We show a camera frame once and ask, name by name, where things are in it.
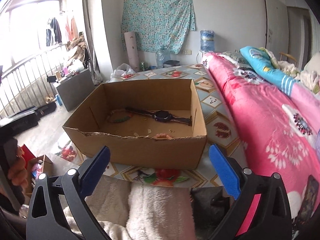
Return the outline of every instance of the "plastic water bottle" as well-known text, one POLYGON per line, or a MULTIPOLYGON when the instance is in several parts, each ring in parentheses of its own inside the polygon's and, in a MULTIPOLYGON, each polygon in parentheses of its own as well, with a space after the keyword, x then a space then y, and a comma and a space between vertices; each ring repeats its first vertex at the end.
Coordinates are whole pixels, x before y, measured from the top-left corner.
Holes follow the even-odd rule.
POLYGON ((56 94, 56 100, 57 100, 59 106, 62 106, 62 101, 61 101, 61 98, 58 94, 56 94))
POLYGON ((161 49, 156 52, 157 68, 163 68, 163 63, 171 59, 170 50, 161 46, 161 49))
POLYGON ((200 31, 200 51, 214 52, 214 31, 202 30, 200 31))

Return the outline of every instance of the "blue bottle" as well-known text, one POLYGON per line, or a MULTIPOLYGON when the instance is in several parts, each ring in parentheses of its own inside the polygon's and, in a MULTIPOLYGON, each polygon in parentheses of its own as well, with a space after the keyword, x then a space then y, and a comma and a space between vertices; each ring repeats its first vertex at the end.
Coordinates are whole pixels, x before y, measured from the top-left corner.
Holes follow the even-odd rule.
POLYGON ((214 31, 202 30, 200 31, 200 51, 214 52, 214 31))
POLYGON ((58 94, 56 94, 56 100, 57 100, 59 106, 62 106, 62 101, 61 101, 61 98, 58 94))

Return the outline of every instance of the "patterned tablecloth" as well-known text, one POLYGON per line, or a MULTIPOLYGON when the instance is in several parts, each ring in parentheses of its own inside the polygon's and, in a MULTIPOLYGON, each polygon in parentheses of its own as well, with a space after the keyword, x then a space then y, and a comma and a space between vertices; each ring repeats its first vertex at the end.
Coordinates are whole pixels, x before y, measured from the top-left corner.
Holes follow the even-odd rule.
MULTIPOLYGON (((210 160, 208 150, 216 143, 224 148, 228 156, 247 166, 244 148, 238 137, 233 120, 215 83, 210 79, 202 65, 176 66, 149 70, 123 76, 119 82, 138 79, 193 79, 201 101, 207 128, 208 143, 195 170, 158 170, 110 163, 105 175, 137 183, 173 187, 214 187, 222 183, 210 160)), ((52 153, 80 165, 86 156, 82 155, 63 133, 52 149, 52 153)))

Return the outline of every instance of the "metal railing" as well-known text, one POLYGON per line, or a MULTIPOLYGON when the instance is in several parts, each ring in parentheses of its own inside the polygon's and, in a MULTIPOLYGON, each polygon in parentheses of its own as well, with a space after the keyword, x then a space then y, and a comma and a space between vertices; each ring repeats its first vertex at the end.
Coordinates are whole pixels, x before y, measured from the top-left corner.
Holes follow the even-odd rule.
POLYGON ((67 60, 66 44, 50 47, 9 68, 2 75, 0 86, 0 119, 31 106, 42 106, 56 94, 47 75, 63 68, 67 60))

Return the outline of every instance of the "curtain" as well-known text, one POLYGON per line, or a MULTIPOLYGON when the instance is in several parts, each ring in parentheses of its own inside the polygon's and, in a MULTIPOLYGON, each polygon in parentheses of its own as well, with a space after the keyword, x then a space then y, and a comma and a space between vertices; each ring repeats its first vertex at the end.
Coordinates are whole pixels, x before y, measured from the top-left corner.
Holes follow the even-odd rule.
POLYGON ((121 32, 137 34, 138 50, 156 52, 162 46, 178 54, 189 31, 196 30, 192 0, 124 0, 121 32))
POLYGON ((99 65, 97 62, 97 57, 96 57, 96 53, 93 46, 89 10, 88 10, 88 0, 82 0, 82 7, 83 7, 83 16, 84 16, 84 38, 88 46, 87 50, 90 57, 89 70, 91 72, 93 83, 95 85, 98 85, 102 82, 102 76, 100 74, 99 65))

